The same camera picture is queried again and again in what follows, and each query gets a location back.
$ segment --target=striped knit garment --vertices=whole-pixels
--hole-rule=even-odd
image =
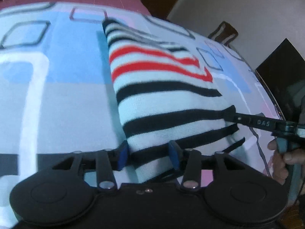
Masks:
[[[237,124],[222,119],[234,107],[185,47],[111,19],[103,29],[120,121],[138,163],[139,182],[173,168],[167,156],[170,140],[204,155],[230,152],[244,143]]]

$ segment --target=metal screw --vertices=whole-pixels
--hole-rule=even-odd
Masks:
[[[183,183],[183,186],[188,189],[194,189],[194,188],[197,188],[199,186],[199,184],[196,181],[189,180],[189,181],[185,181]]]
[[[99,187],[102,189],[111,189],[114,187],[114,183],[110,181],[100,182]]]
[[[144,191],[142,191],[142,190],[137,190],[136,193],[137,193],[137,194],[144,194]]]

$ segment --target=hand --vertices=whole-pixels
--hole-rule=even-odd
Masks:
[[[285,168],[286,164],[301,164],[302,166],[302,178],[305,174],[305,151],[303,149],[297,149],[289,153],[285,153],[284,156],[280,155],[277,149],[276,140],[272,140],[268,144],[269,150],[275,150],[273,154],[273,178],[281,185],[285,183],[288,177],[288,170]],[[305,188],[301,192],[301,195],[305,194]]]

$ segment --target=gray wall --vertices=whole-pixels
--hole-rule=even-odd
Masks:
[[[204,36],[229,22],[239,33],[232,45],[252,68],[285,38],[305,58],[305,0],[179,0],[168,19]]]

